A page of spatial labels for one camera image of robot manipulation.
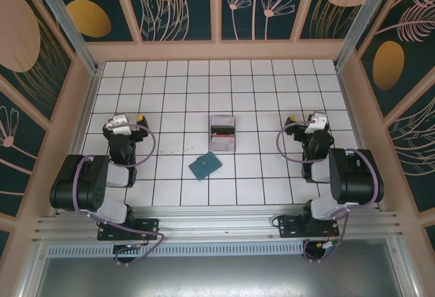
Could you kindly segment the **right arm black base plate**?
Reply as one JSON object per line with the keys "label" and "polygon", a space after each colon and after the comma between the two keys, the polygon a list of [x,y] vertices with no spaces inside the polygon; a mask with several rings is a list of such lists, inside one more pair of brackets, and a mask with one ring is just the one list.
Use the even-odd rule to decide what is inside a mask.
{"label": "right arm black base plate", "polygon": [[338,237],[338,224],[332,220],[305,218],[302,215],[281,215],[278,217],[281,238],[322,238],[329,234]]}

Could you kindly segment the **aluminium frame post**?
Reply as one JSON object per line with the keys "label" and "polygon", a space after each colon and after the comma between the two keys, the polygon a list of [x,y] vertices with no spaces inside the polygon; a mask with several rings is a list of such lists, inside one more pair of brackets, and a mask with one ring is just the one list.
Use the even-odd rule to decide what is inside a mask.
{"label": "aluminium frame post", "polygon": [[357,42],[360,40],[364,30],[377,11],[382,0],[365,0],[359,9],[349,31],[347,32],[342,47],[334,61],[336,72],[339,73],[346,65],[349,57],[352,55]]}
{"label": "aluminium frame post", "polygon": [[81,58],[87,70],[90,72],[91,75],[95,75],[98,69],[97,62],[90,53],[90,50],[88,49],[86,42],[82,37],[82,34],[76,27],[63,1],[46,0],[46,2],[56,16],[57,20],[60,23],[60,26],[63,28],[65,34],[69,38],[69,41],[72,43],[72,46],[75,48],[75,51]]}

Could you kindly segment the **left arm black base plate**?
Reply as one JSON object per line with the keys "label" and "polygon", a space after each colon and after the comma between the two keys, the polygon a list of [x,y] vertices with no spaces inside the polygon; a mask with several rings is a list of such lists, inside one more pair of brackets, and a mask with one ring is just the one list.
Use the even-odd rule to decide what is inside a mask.
{"label": "left arm black base plate", "polygon": [[[159,219],[135,219],[123,223],[122,226],[129,227],[133,230],[157,232]],[[139,233],[121,230],[109,224],[100,223],[97,232],[98,241],[139,241],[141,240]]]}

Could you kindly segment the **grey metal sheet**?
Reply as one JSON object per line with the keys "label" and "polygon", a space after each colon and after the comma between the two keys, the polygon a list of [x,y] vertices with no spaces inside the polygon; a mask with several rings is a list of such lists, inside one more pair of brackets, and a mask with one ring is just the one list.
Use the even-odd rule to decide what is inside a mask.
{"label": "grey metal sheet", "polygon": [[50,259],[37,297],[402,297],[389,264],[300,256]]}

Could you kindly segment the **teal leather card holder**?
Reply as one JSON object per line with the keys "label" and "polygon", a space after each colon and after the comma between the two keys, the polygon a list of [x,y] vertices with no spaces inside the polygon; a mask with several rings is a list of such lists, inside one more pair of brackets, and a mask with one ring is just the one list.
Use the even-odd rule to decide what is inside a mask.
{"label": "teal leather card holder", "polygon": [[188,167],[195,178],[200,181],[221,168],[222,163],[213,152],[208,152],[205,155],[199,156]]}

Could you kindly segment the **aluminium mounting rail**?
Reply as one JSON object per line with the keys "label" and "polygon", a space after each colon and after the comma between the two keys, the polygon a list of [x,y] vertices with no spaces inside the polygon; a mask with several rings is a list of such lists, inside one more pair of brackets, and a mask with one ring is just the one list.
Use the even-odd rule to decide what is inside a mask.
{"label": "aluminium mounting rail", "polygon": [[[168,243],[217,243],[271,241],[279,233],[271,224],[277,215],[297,215],[302,205],[227,205],[193,207],[136,207],[140,218],[159,219],[159,231]],[[403,229],[393,211],[368,207],[350,213],[348,222],[339,221],[346,239],[390,239],[401,237]],[[73,212],[59,211],[41,217],[31,238],[45,243],[87,243],[97,239],[95,221]]]}

